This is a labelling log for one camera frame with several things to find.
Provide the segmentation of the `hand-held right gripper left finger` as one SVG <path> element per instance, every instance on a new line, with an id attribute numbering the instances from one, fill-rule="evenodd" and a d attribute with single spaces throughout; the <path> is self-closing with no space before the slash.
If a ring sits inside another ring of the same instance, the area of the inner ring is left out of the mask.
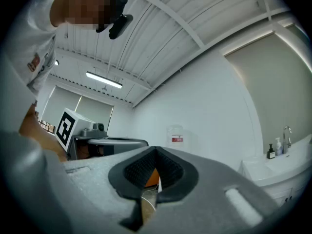
<path id="1" fill-rule="evenodd" d="M 109 179 L 115 165 L 148 150 L 64 163 L 56 160 L 55 195 L 63 216 L 55 234 L 156 234 L 156 213 L 145 224 L 139 223 L 139 202 L 121 197 Z"/>

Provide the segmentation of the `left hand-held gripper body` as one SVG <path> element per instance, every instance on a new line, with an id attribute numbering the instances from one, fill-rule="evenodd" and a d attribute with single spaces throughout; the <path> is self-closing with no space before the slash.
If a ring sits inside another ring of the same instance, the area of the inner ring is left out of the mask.
<path id="1" fill-rule="evenodd" d="M 107 137 L 102 123 L 96 123 L 68 108 L 65 108 L 55 136 L 65 151 L 68 161 L 77 160 L 76 140 L 90 140 Z"/>

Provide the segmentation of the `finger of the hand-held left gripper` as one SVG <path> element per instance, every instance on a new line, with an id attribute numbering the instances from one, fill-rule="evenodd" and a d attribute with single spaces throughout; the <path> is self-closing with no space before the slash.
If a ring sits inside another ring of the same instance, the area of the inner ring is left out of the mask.
<path id="1" fill-rule="evenodd" d="M 147 141 L 134 138 L 103 137 L 88 140 L 89 153 L 100 156 L 120 154 L 146 146 L 149 146 Z"/>

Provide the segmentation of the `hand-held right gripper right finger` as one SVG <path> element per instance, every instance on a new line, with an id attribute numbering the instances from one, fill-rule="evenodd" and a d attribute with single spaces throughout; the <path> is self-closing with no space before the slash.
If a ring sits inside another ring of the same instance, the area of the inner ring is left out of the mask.
<path id="1" fill-rule="evenodd" d="M 168 152 L 191 163 L 198 183 L 181 201 L 161 203 L 145 225 L 145 234 L 248 234 L 265 233 L 278 222 L 276 202 L 260 187 L 231 167 L 187 152 Z M 237 189 L 263 220 L 251 227 L 226 197 Z"/>

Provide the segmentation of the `person's left forearm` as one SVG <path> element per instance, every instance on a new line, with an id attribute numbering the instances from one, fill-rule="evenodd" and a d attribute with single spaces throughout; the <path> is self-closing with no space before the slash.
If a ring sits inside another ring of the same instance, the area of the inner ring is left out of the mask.
<path id="1" fill-rule="evenodd" d="M 35 112 L 35 105 L 32 104 L 21 124 L 19 133 L 24 137 L 36 140 L 42 149 L 55 152 L 61 162 L 67 161 L 63 147 L 55 136 L 49 134 L 40 126 Z"/>

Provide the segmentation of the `grey window roller blind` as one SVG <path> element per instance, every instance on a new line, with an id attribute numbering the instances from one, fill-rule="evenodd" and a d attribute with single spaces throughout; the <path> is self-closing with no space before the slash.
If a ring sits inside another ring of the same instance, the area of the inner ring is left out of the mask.
<path id="1" fill-rule="evenodd" d="M 45 106 L 42 120 L 57 127 L 64 109 L 75 110 L 81 95 L 56 86 Z"/>
<path id="2" fill-rule="evenodd" d="M 75 112 L 95 123 L 102 123 L 104 130 L 108 131 L 113 108 L 112 105 L 82 96 Z"/>

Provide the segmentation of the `orange sofa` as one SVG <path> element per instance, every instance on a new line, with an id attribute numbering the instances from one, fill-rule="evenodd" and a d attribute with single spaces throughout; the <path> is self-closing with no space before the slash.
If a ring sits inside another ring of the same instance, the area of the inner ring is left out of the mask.
<path id="1" fill-rule="evenodd" d="M 145 188 L 153 187 L 153 186 L 155 187 L 156 185 L 158 185 L 159 179 L 160 179 L 159 173 L 157 169 L 154 169 L 152 172 L 152 175 L 150 176 L 150 178 L 148 179 L 144 187 Z"/>

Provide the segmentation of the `ceiling tube light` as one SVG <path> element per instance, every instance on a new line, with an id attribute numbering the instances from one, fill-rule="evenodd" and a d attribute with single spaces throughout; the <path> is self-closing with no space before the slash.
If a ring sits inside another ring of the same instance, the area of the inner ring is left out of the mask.
<path id="1" fill-rule="evenodd" d="M 107 85 L 116 87 L 116 88 L 118 88 L 118 89 L 121 89 L 121 88 L 122 88 L 122 84 L 121 84 L 121 83 L 115 82 L 115 81 L 110 80 L 110 79 L 108 79 L 108 78 L 104 78 L 104 77 L 99 76 L 99 75 L 96 75 L 96 74 L 94 74 L 94 73 L 86 72 L 86 76 L 87 76 L 88 78 L 91 78 L 91 79 L 94 79 L 94 80 L 96 80 L 96 81 L 105 83 L 105 84 L 107 84 Z"/>

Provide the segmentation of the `white sink cabinet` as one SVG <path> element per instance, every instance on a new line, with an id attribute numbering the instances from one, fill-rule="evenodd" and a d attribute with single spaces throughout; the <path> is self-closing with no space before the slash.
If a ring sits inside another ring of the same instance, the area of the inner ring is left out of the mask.
<path id="1" fill-rule="evenodd" d="M 312 177 L 312 134 L 294 143 L 285 155 L 241 161 L 242 174 L 261 187 L 280 207 L 298 199 Z"/>

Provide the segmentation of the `white soap bottle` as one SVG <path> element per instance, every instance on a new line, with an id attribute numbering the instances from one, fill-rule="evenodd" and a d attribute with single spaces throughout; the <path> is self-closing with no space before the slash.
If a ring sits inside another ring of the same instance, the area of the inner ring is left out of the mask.
<path id="1" fill-rule="evenodd" d="M 276 154 L 275 155 L 280 156 L 283 154 L 283 145 L 282 145 L 279 137 L 276 138 L 275 140 L 276 140 Z"/>

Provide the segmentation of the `chrome faucet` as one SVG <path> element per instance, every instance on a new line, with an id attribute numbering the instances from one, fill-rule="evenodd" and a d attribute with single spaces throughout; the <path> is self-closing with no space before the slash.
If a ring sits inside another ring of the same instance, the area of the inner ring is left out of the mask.
<path id="1" fill-rule="evenodd" d="M 283 128 L 283 154 L 287 154 L 292 146 L 290 139 L 291 134 L 292 134 L 291 128 L 289 126 L 285 126 Z"/>

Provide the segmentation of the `large roller blind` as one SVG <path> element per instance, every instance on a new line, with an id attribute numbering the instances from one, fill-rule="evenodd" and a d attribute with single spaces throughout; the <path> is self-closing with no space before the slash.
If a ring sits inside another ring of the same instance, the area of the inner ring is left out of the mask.
<path id="1" fill-rule="evenodd" d="M 312 134 L 312 45 L 295 25 L 258 25 L 227 37 L 220 51 L 249 93 L 258 155 L 291 128 L 299 141 Z"/>

